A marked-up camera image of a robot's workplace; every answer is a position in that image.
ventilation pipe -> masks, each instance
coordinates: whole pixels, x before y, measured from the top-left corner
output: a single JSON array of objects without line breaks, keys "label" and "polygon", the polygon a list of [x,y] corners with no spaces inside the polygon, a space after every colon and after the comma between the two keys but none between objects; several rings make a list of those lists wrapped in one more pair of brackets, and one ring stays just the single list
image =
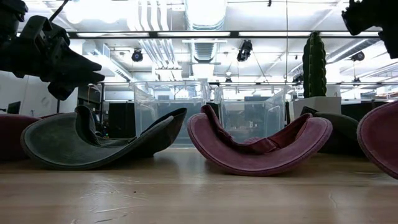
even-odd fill
[{"label": "ventilation pipe", "polygon": [[[139,5],[138,0],[132,1],[132,17],[127,19],[127,25],[130,30],[142,31],[141,24],[139,23]],[[147,40],[138,40],[139,44],[146,51],[148,57],[154,62],[159,68],[162,67],[161,62],[155,56],[155,52],[150,48]]]},{"label": "ventilation pipe", "polygon": [[[157,22],[157,1],[156,0],[150,0],[150,24],[152,25],[152,28],[154,30],[160,30],[159,24]],[[169,62],[168,67],[172,68],[173,67],[172,58],[170,56],[170,52],[169,52],[168,48],[166,47],[166,40],[165,39],[159,40],[159,43],[163,47],[163,50],[166,54],[167,60]]]},{"label": "ventilation pipe", "polygon": [[[141,25],[145,31],[150,31],[150,27],[148,24],[148,2],[146,0],[141,0]],[[160,49],[157,47],[156,40],[148,40],[149,47],[152,51],[155,52],[155,56],[160,60],[164,68],[167,68],[167,62],[163,58],[163,54]]]},{"label": "ventilation pipe", "polygon": [[[185,0],[185,17],[189,30],[222,30],[226,15],[226,0]],[[213,60],[217,44],[191,44],[193,58],[199,63]]]},{"label": "ventilation pipe", "polygon": [[[160,24],[162,26],[162,29],[164,31],[169,31],[169,25],[167,24],[167,5],[166,5],[166,0],[160,0]],[[170,39],[164,39],[165,44],[166,44],[166,49],[170,53],[170,57],[172,59],[172,62],[174,64],[175,68],[179,68],[178,62],[175,59],[175,53],[174,53],[174,47],[172,40]]]}]

plastic container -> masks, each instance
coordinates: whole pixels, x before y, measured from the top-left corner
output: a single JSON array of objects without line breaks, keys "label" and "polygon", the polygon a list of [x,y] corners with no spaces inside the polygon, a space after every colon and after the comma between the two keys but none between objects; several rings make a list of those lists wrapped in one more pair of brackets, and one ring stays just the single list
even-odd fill
[{"label": "plastic container", "polygon": [[192,145],[187,132],[187,121],[192,115],[200,113],[200,108],[208,101],[210,87],[207,83],[198,81],[135,82],[131,84],[131,89],[134,91],[137,135],[140,135],[161,116],[178,108],[186,108],[187,116],[174,146],[188,144],[187,147],[190,147]]},{"label": "plastic container", "polygon": [[222,86],[215,91],[220,104],[221,124],[234,140],[268,137],[285,124],[285,95],[288,86]]}]

camera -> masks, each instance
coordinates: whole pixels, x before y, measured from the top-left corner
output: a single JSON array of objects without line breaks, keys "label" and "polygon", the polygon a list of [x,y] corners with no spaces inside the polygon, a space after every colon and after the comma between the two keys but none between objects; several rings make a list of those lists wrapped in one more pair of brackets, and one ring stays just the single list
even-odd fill
[{"label": "camera", "polygon": [[239,62],[244,62],[250,57],[250,51],[253,50],[253,46],[250,40],[244,40],[241,48],[239,49],[238,57],[236,58]]},{"label": "camera", "polygon": [[133,62],[140,62],[144,57],[142,56],[141,49],[135,49],[132,53],[131,59]]},{"label": "camera", "polygon": [[354,54],[353,56],[351,56],[350,59],[354,62],[361,62],[365,59],[365,54],[362,51],[360,51],[360,52]]}]

hat brim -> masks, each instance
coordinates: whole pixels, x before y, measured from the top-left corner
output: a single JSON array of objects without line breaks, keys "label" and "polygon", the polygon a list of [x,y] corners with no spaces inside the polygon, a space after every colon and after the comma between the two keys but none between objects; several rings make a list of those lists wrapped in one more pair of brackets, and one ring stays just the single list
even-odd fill
[{"label": "hat brim", "polygon": [[188,133],[199,152],[226,172],[237,175],[267,176],[291,170],[316,153],[331,132],[329,121],[309,118],[302,134],[292,144],[260,155],[244,154],[217,137],[205,113],[196,114],[188,121]]},{"label": "hat brim", "polygon": [[53,116],[31,124],[21,136],[25,153],[35,161],[57,170],[94,169],[129,154],[151,155],[169,147],[177,137],[186,109],[161,118],[127,144],[93,144],[76,130],[78,113]]},{"label": "hat brim", "polygon": [[398,101],[369,112],[358,125],[358,142],[368,159],[398,179]]}]

white wall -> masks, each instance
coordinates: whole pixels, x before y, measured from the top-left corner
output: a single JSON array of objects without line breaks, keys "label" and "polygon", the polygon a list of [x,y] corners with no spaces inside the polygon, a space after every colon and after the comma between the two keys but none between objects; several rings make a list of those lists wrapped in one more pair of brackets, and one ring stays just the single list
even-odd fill
[{"label": "white wall", "polygon": [[26,75],[17,78],[10,72],[0,71],[0,108],[21,101],[20,114],[40,117],[57,111],[57,100],[48,92],[48,83]]}]

